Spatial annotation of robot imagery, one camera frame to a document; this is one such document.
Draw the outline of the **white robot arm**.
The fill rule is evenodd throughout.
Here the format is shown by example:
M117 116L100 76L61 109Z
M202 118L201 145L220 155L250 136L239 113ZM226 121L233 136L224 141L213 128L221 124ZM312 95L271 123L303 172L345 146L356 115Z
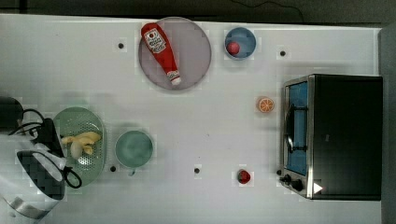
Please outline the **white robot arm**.
M65 195L66 159L24 135L1 135L1 224L38 224Z

